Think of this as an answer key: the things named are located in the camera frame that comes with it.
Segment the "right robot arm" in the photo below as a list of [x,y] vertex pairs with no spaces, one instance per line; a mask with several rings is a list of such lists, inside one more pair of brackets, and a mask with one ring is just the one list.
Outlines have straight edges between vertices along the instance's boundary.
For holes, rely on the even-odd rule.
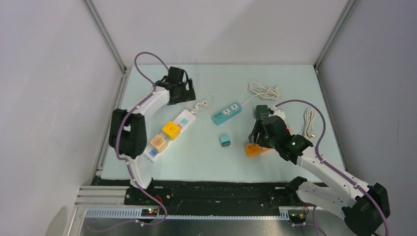
[[321,207],[343,219],[357,236],[371,236],[381,225],[389,234],[389,200],[381,184],[370,185],[334,166],[309,140],[291,134],[279,116],[256,120],[248,139],[252,144],[277,151],[285,161],[309,171],[325,184],[320,187],[304,177],[294,178],[286,186],[288,203]]

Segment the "beige cube socket adapter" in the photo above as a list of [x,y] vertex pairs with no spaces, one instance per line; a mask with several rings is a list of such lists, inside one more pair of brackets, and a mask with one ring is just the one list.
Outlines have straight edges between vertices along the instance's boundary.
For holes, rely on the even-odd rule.
[[163,152],[166,148],[167,148],[167,146],[168,146],[168,143],[167,143],[167,141],[166,141],[166,139],[165,139],[165,137],[163,136],[163,135],[161,135],[161,134],[157,134],[157,135],[155,135],[152,139],[151,139],[151,141],[149,142],[149,144],[158,152],[158,153],[161,153],[161,152]]

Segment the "yellow cube socket adapter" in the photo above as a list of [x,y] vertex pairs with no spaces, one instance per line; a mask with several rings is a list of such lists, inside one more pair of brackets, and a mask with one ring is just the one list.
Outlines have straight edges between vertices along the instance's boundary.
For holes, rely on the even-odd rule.
[[173,121],[169,121],[163,126],[162,132],[166,137],[173,141],[180,135],[180,127]]

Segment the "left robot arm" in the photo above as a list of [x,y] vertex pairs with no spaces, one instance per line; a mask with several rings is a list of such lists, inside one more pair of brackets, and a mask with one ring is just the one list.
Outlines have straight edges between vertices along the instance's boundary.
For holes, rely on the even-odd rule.
[[152,177],[140,164],[140,156],[148,145],[146,121],[163,106],[176,105],[196,99],[193,81],[187,72],[169,67],[167,75],[152,83],[151,92],[130,109],[113,110],[109,133],[109,146],[118,160],[124,161],[131,184],[138,188],[136,198],[144,205],[154,201],[155,191],[149,188]]

